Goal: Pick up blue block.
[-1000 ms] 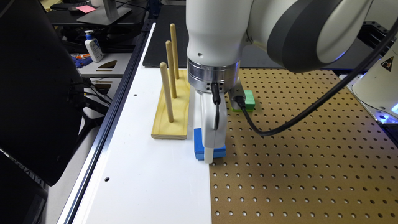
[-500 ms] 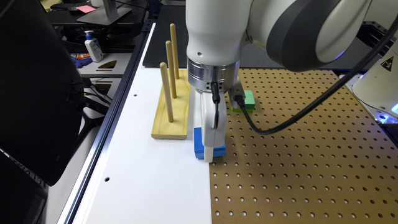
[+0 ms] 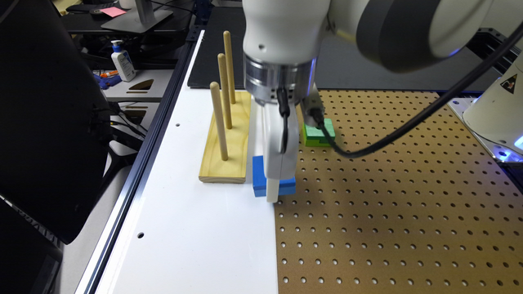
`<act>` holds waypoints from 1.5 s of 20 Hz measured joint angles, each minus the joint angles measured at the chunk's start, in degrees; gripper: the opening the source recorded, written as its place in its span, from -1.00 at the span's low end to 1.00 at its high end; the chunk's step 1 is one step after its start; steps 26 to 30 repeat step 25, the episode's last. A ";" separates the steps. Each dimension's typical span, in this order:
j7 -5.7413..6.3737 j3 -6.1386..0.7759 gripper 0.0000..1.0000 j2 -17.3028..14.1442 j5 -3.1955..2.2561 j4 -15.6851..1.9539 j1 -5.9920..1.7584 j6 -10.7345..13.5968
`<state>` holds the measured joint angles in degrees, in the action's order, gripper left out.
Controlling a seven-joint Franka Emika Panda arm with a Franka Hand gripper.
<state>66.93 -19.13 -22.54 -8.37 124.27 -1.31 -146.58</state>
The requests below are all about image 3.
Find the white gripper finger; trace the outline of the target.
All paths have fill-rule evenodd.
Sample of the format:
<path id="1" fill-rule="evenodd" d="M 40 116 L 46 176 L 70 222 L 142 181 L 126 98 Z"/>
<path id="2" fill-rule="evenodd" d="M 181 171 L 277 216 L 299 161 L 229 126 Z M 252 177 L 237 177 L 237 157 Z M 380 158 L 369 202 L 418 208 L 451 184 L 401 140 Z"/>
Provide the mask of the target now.
<path id="1" fill-rule="evenodd" d="M 279 180 L 266 179 L 266 201 L 268 203 L 276 203 L 279 198 Z"/>

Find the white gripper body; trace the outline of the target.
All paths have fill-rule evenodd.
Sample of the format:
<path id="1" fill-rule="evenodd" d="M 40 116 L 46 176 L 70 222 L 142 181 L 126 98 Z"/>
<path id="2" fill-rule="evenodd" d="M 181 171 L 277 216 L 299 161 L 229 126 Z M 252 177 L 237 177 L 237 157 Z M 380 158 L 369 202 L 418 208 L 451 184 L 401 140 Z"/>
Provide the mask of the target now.
<path id="1" fill-rule="evenodd" d="M 302 125 L 298 122 L 292 90 L 272 88 L 268 98 L 268 101 L 260 102 L 264 172 L 267 179 L 287 180 L 296 173 Z"/>

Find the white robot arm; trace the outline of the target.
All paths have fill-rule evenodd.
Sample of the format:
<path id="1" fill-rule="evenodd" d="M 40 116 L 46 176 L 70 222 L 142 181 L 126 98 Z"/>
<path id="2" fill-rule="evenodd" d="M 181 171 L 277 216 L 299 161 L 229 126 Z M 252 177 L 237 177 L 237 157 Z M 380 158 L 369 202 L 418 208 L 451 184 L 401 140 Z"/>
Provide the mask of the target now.
<path id="1" fill-rule="evenodd" d="M 321 110 L 314 85 L 320 44 L 328 35 L 354 42 L 367 59 L 396 73 L 431 66 L 472 38 L 489 0 L 245 1 L 244 87 L 262 108 L 266 199 L 294 177 L 299 124 Z"/>

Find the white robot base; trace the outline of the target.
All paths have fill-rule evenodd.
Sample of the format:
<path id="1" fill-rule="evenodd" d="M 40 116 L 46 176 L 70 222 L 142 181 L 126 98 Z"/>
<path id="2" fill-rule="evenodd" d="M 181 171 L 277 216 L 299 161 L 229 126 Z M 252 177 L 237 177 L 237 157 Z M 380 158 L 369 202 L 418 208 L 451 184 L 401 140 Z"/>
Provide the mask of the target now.
<path id="1" fill-rule="evenodd" d="M 522 164 L 522 56 L 478 98 L 448 106 L 500 163 Z"/>

